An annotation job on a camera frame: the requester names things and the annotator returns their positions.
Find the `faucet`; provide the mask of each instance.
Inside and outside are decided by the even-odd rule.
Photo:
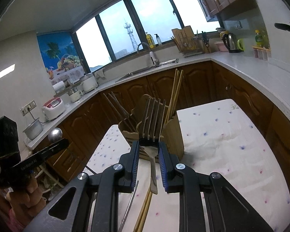
[[[140,43],[139,45],[138,45],[138,48],[141,46],[141,44],[144,44],[144,45],[146,45],[147,47],[148,47],[148,49],[149,49],[149,56],[150,56],[150,59],[152,60],[152,63],[153,63],[153,65],[154,66],[157,66],[157,65],[159,65],[159,60],[158,60],[158,58],[156,58],[156,56],[155,56],[155,54],[152,52],[152,50],[150,49],[150,46],[149,46],[149,44],[148,43]]]

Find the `wall outlet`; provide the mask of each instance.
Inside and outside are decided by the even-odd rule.
[[[35,108],[35,107],[36,107],[36,103],[35,103],[35,101],[34,101],[34,100],[31,101],[29,104],[23,106],[23,107],[20,109],[20,111],[21,111],[21,113],[22,113],[23,116],[25,116],[25,115],[29,112],[29,111],[28,111],[28,107],[29,107],[30,111],[31,111],[33,108]]]
[[[241,25],[241,21],[237,21],[235,23],[235,28],[237,28],[237,29],[242,29],[243,28],[243,26]]]

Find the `yellow bottle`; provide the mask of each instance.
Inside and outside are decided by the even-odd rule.
[[[149,47],[155,48],[156,45],[155,45],[154,39],[152,38],[152,36],[150,34],[147,34],[147,32],[145,32],[145,33],[146,33],[146,39],[147,39],[147,42],[149,44]]]

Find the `electric kettle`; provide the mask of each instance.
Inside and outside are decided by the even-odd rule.
[[[241,50],[237,46],[236,36],[228,31],[225,31],[225,34],[222,36],[222,41],[229,53],[239,53]]]

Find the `fork tines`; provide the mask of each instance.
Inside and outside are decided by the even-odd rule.
[[[148,98],[144,110],[142,122],[139,129],[139,139],[146,138],[152,142],[159,142],[163,116],[165,111],[165,100]]]

